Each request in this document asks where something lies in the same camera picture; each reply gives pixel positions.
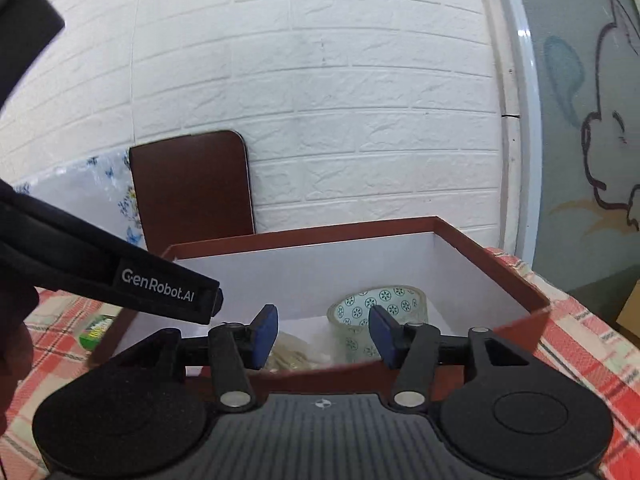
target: painted wall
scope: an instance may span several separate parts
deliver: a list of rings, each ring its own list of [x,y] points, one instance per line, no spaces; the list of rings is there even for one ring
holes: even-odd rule
[[[533,268],[573,290],[640,264],[640,20],[634,0],[523,1],[543,117]]]
[[[232,128],[259,230],[438,214],[497,244],[481,0],[52,0],[66,30],[0,118],[9,181]]]

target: white brick wall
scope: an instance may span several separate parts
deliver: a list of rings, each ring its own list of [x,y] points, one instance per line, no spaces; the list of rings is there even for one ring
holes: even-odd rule
[[[67,27],[0,118],[3,178],[229,127],[260,231],[437,214],[497,243],[481,0],[52,1]]]

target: open box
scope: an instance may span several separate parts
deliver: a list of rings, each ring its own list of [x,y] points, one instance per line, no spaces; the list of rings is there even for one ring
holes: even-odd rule
[[[466,335],[473,326],[485,326],[533,351],[548,317],[548,299],[542,293],[437,217],[206,240],[172,246],[164,256],[220,281],[225,299],[211,326],[248,323],[264,304],[273,303],[278,307],[280,329],[316,348],[332,336],[326,318],[329,306],[382,285],[423,290],[432,303],[429,323],[445,335]],[[169,326],[180,328],[183,337],[205,335],[209,330],[138,314],[116,352]],[[387,374],[381,366],[380,362],[348,365],[339,373],[353,387],[362,388]],[[256,380],[280,391],[350,389],[335,377],[327,381],[326,373],[262,374]],[[329,389],[328,382],[333,383]]]

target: table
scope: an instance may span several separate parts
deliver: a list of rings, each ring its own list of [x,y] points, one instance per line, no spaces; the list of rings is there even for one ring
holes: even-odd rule
[[[640,470],[640,351],[524,262],[500,250],[488,251],[551,300],[550,319],[535,355],[609,405],[614,437],[601,473],[609,480],[632,480]],[[44,290],[40,306],[27,318],[34,343],[33,370],[18,387],[7,413],[9,429],[0,438],[0,456],[11,480],[46,476],[31,434],[33,413],[51,392],[88,369],[88,354],[74,331],[100,307],[99,301]]]

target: blue floral pattern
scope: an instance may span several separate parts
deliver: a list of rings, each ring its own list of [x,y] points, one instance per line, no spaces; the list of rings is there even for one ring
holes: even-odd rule
[[[418,288],[381,286],[347,296],[327,312],[331,324],[340,327],[337,330],[348,348],[344,355],[347,362],[380,358],[369,335],[369,313],[374,305],[384,308],[400,324],[428,322],[427,299]]]
[[[145,248],[128,150],[113,150],[35,175],[14,187]]]

